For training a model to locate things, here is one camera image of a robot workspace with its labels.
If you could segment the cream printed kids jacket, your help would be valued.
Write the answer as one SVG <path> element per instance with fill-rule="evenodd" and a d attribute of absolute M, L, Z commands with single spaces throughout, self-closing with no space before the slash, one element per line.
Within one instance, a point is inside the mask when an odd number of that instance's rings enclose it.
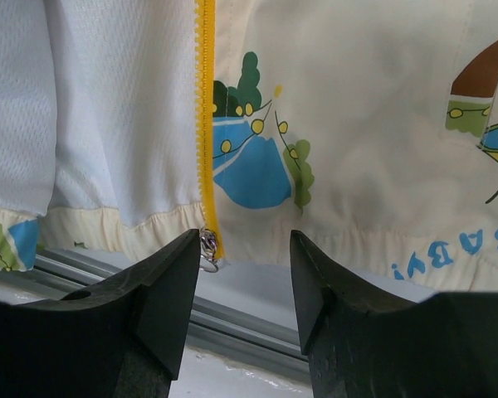
<path fill-rule="evenodd" d="M 0 1 L 0 270 L 201 228 L 498 290 L 498 1 Z"/>

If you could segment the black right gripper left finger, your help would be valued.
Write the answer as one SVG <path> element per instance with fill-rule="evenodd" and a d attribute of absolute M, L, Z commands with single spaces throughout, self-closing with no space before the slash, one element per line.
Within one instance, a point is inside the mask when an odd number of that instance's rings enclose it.
<path fill-rule="evenodd" d="M 197 230 L 64 298 L 0 301 L 0 397 L 165 397 L 198 279 Z"/>

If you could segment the aluminium table edge rail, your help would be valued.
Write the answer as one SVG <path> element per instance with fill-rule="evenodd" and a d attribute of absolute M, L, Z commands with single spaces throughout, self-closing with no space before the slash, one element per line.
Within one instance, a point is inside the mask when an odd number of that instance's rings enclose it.
<path fill-rule="evenodd" d="M 300 352 L 290 271 L 282 266 L 222 262 L 201 271 L 189 345 L 308 384 Z"/>

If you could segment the silver zipper slider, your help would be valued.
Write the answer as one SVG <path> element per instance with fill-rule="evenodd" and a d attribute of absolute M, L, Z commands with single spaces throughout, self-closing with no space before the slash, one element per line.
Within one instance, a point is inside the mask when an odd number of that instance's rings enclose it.
<path fill-rule="evenodd" d="M 217 236 L 207 228 L 199 230 L 200 270 L 215 274 L 219 271 L 217 263 Z"/>

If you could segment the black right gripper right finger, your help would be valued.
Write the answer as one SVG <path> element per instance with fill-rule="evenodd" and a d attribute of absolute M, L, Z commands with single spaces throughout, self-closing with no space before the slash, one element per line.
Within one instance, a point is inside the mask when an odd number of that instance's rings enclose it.
<path fill-rule="evenodd" d="M 290 235 L 301 352 L 317 397 L 498 397 L 498 293 L 414 303 Z"/>

